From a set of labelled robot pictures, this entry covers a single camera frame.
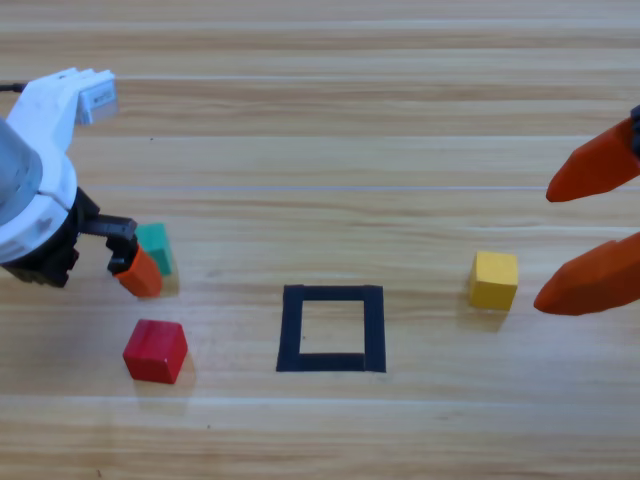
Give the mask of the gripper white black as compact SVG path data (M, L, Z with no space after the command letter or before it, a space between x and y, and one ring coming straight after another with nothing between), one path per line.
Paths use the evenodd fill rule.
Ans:
M550 181L546 199L603 194L639 176L640 105L630 117L576 148ZM639 240L608 241L562 265L534 307L553 315L603 312L639 299Z
M79 187L67 155L74 129L116 114L109 70L66 69L28 82L1 122L1 266L27 283L65 286L82 234L106 238L108 270L138 298L160 294L162 275L139 245L137 224L103 215Z

